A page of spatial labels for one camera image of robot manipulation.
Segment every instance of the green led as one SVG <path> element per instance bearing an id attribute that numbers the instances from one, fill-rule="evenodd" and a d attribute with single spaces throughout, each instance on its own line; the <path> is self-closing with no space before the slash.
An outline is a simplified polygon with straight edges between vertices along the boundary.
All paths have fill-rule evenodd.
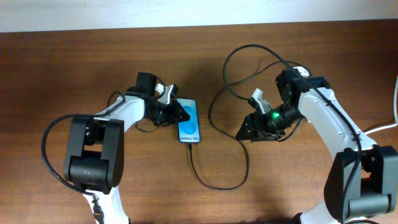
<path id="1" fill-rule="evenodd" d="M 280 114 L 277 113 L 277 112 L 275 112 L 275 113 L 272 114 L 272 118 L 274 118 L 274 119 L 278 118 L 279 116 L 280 116 Z"/>

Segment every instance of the phone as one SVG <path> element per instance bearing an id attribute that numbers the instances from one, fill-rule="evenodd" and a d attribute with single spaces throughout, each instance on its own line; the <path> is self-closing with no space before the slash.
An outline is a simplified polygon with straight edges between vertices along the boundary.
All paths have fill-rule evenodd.
<path id="1" fill-rule="evenodd" d="M 178 138 L 180 143 L 198 143 L 200 142 L 200 132 L 198 123 L 197 103 L 191 99 L 177 99 L 182 108 L 191 117 L 189 121 L 178 123 Z"/>

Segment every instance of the brown wooden surface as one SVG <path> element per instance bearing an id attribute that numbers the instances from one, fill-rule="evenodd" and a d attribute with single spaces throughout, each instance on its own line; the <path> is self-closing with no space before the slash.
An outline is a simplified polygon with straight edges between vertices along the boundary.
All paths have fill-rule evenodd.
<path id="1" fill-rule="evenodd" d="M 94 223 L 87 201 L 45 168 L 40 142 L 45 127 L 68 113 L 97 113 L 109 94 L 135 84 L 137 72 L 158 75 L 180 87 L 178 96 L 197 101 L 202 142 L 193 147 L 204 180 L 229 187 L 244 175 L 236 142 L 215 131 L 207 110 L 223 87 L 226 56 L 243 44 L 264 44 L 286 60 L 323 75 L 356 124 L 366 129 L 392 119 L 398 71 L 398 21 L 311 22 L 243 26 L 81 30 L 0 34 L 0 223 Z M 230 61 L 228 77 L 246 77 L 275 59 L 247 49 Z M 236 87 L 255 88 L 277 106 L 274 80 L 283 66 Z M 235 135 L 253 109 L 224 93 L 214 121 Z M 62 173 L 70 121 L 49 136 L 47 149 Z M 398 148 L 398 128 L 372 134 Z M 247 183 L 218 192 L 198 183 L 176 127 L 125 135 L 123 207 L 133 222 L 239 223 L 292 217 L 323 199 L 331 157 L 311 124 L 287 142 L 246 144 Z M 397 223 L 398 212 L 375 218 Z"/>

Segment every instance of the robotic arm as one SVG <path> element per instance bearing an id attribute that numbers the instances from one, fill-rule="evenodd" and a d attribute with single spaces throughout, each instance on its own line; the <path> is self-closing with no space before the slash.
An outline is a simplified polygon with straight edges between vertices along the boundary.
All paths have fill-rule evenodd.
<path id="1" fill-rule="evenodd" d="M 142 118 L 149 118 L 158 127 L 190 119 L 182 106 L 172 101 L 178 87 L 174 84 L 155 86 L 156 81 L 155 75 L 140 72 L 136 86 L 100 113 L 119 105 L 107 116 L 72 120 L 64 176 L 78 189 L 96 195 L 94 202 L 92 196 L 83 194 L 97 224 L 129 223 L 118 188 L 124 167 L 124 133 Z M 161 97 L 154 96 L 155 90 Z M 102 151 L 85 149 L 93 144 L 102 144 Z"/>
<path id="2" fill-rule="evenodd" d="M 397 198 L 398 153 L 391 146 L 378 146 L 365 135 L 345 113 L 333 90 L 323 77 L 307 81 L 332 101 L 359 135 L 363 157 L 359 167 L 370 172 L 361 178 L 361 169 L 354 175 L 345 200 L 347 220 L 364 219 L 394 211 Z M 236 139 L 274 141 L 285 135 L 284 129 L 306 117 L 318 131 L 334 160 L 324 189 L 325 200 L 312 210 L 295 216 L 297 224 L 337 224 L 342 215 L 343 190 L 356 159 L 358 146 L 353 133 L 335 110 L 291 70 L 284 70 L 276 84 L 283 104 L 272 109 L 257 89 L 249 104 L 256 112 L 246 116 Z"/>

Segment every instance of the white wall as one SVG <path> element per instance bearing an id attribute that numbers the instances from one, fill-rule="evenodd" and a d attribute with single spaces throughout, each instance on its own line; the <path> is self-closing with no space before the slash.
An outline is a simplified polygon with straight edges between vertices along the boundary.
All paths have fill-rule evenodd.
<path id="1" fill-rule="evenodd" d="M 0 0 L 0 32 L 398 18 L 398 0 Z"/>

